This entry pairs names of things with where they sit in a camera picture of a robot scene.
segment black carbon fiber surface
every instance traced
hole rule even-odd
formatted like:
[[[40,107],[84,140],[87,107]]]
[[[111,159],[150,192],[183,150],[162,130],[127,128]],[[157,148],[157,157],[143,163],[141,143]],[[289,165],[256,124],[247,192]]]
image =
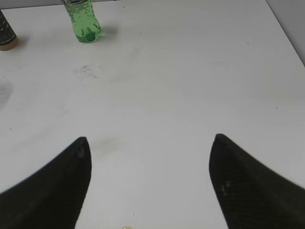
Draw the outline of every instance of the black carbon fiber surface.
[[[29,178],[0,194],[0,229],[73,229],[91,179],[81,137]]]
[[[305,190],[217,135],[210,176],[229,229],[305,229]]]

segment black patterned cylinder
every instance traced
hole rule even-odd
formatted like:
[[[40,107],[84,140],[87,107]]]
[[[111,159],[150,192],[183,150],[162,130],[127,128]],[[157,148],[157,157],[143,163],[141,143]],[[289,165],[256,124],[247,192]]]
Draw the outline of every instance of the black patterned cylinder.
[[[18,37],[10,24],[0,11],[0,50],[5,51],[14,48],[18,44]]]

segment cylindrical container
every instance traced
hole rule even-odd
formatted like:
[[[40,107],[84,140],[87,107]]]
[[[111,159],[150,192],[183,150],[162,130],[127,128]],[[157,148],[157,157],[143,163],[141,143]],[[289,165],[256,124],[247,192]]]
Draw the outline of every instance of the cylindrical container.
[[[19,42],[14,30],[0,11],[0,50],[6,51],[14,48]]]
[[[101,26],[93,11],[92,0],[61,0],[80,42],[94,42],[102,35]]]

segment table surface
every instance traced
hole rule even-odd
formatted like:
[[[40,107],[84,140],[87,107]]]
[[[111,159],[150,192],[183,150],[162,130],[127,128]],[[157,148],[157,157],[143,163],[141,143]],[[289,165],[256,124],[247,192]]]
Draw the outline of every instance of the table surface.
[[[76,229],[225,229],[214,136],[305,187],[305,70],[265,0],[94,4],[105,37],[79,43],[63,6],[4,10],[0,191],[79,136],[92,180]]]

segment green liquid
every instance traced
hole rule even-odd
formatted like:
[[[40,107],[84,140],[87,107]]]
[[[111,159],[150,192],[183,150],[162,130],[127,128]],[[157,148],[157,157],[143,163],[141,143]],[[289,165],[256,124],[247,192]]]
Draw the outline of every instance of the green liquid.
[[[74,33],[80,42],[93,42],[101,37],[101,26],[94,15],[92,0],[67,4],[65,8],[71,18]]]

